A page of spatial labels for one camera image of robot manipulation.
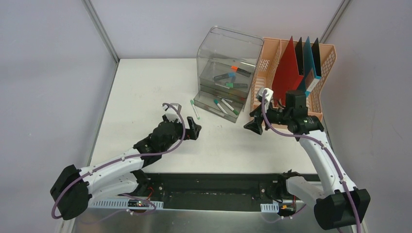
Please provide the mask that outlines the teal marker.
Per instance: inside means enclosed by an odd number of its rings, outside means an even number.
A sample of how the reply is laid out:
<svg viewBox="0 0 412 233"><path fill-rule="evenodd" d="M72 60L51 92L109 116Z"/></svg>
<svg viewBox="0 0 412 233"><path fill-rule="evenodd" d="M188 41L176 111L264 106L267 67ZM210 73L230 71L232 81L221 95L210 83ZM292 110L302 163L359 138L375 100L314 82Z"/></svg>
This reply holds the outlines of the teal marker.
<svg viewBox="0 0 412 233"><path fill-rule="evenodd" d="M224 113L224 114L228 114L227 111L225 109L223 109L223 107L220 105L220 103L218 102L218 100L214 100L214 103L217 105L217 107Z"/></svg>

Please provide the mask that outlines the dark green cap marker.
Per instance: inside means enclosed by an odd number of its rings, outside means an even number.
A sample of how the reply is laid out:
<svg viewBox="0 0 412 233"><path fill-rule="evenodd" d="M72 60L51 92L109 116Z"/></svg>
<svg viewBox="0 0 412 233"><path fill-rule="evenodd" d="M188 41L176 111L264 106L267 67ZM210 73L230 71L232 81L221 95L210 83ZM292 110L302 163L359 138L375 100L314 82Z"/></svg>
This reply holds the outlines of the dark green cap marker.
<svg viewBox="0 0 412 233"><path fill-rule="evenodd" d="M222 102L235 114L235 115L239 115L239 112L234 109L225 99L222 99Z"/></svg>

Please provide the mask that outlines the red folder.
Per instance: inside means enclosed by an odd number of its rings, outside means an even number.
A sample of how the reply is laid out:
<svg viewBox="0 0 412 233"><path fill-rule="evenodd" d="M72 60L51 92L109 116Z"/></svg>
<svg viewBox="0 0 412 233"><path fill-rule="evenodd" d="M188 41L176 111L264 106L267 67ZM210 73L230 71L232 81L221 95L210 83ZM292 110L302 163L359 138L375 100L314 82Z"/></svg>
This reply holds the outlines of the red folder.
<svg viewBox="0 0 412 233"><path fill-rule="evenodd" d="M286 105L286 92L297 90L304 77L302 39L296 43L291 37L277 65L272 90L274 100Z"/></svg>

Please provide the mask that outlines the clear grey drawer box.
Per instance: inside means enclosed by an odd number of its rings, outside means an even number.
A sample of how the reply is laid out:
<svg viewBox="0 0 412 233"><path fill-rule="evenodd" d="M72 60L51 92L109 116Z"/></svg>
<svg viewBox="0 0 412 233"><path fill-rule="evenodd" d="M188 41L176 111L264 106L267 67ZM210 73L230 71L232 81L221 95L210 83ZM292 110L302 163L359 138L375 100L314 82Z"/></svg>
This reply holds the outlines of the clear grey drawer box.
<svg viewBox="0 0 412 233"><path fill-rule="evenodd" d="M197 51L198 93L194 97L195 106L235 123L246 105L263 45L264 39L260 36L220 26L212 27ZM251 72L251 76L236 73L231 66L245 69ZM217 82L213 80L214 76L229 72L234 72L236 77ZM229 88L226 83L246 83L248 88ZM235 115L222 99L239 115ZM217 107L214 100L218 100L227 115Z"/></svg>

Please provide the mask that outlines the blue black marker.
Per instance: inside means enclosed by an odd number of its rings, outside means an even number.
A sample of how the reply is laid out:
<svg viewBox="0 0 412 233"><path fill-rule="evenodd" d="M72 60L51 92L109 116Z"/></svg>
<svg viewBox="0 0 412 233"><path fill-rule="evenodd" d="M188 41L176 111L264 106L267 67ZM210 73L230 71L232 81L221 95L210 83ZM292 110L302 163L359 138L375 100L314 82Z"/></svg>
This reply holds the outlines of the blue black marker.
<svg viewBox="0 0 412 233"><path fill-rule="evenodd" d="M221 74L221 75L218 75L218 76L214 76L214 77L213 77L213 80L214 80L215 82L217 82L217 81L224 80L224 79L228 79L228 78L233 79L233 78L235 78L235 77L236 77L236 75L235 75L234 72L229 72L229 73Z"/></svg>

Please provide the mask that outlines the orange highlighter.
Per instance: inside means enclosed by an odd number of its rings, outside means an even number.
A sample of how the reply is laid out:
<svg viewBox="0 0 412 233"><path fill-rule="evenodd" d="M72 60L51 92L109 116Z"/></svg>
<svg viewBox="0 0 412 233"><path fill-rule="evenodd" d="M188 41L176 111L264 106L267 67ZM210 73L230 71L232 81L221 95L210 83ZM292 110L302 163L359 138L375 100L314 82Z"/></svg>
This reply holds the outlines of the orange highlighter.
<svg viewBox="0 0 412 233"><path fill-rule="evenodd" d="M232 69L234 72L239 73L239 74L241 74L241 75L243 75L243 76L246 76L246 77L250 77L250 76L251 76L251 72L249 72L249 71L247 71L247 70L245 70L245 69L242 69L242 68L239 68L239 67L236 67L236 66L231 66L231 69Z"/></svg>

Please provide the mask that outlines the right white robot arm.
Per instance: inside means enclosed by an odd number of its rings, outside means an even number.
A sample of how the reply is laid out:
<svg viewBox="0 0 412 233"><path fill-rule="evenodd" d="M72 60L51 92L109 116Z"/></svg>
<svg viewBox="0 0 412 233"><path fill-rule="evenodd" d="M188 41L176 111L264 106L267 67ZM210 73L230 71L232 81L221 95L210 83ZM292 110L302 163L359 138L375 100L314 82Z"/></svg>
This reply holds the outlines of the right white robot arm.
<svg viewBox="0 0 412 233"><path fill-rule="evenodd" d="M340 165L317 116L309 115L306 95L299 90L286 92L284 107L274 108L274 92L261 88L256 98L260 105L250 113L253 120L245 129L259 135L272 130L278 135L294 138L309 156L322 184L318 188L300 173L287 171L278 176L277 183L268 188L267 196L281 202L296 197L314 212L318 225L324 230L361 224L371 201L366 189L359 189Z"/></svg>

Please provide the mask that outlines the teal notebook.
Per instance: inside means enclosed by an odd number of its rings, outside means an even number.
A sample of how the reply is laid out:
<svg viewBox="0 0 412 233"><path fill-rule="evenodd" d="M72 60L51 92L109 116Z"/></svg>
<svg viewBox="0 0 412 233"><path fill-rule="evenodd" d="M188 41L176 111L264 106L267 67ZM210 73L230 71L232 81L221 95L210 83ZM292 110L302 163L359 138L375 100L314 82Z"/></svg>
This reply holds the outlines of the teal notebook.
<svg viewBox="0 0 412 233"><path fill-rule="evenodd" d="M311 43L310 37L307 37L303 45L303 66L304 75L298 90L304 92L306 97L308 97L322 77L318 38Z"/></svg>

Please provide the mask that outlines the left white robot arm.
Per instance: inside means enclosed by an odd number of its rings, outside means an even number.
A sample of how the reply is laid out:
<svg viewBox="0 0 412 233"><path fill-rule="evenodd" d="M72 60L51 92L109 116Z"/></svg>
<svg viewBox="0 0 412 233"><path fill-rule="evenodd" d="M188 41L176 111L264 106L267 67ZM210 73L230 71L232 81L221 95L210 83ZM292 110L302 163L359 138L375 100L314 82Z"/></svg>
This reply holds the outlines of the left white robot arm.
<svg viewBox="0 0 412 233"><path fill-rule="evenodd" d="M52 218L73 219L92 203L113 195L145 195L148 183L141 169L177 149L184 140L199 137L202 126L190 116L187 121L189 128L180 118L170 120L163 115L162 122L147 137L123 154L94 166L65 167L50 190L54 200Z"/></svg>

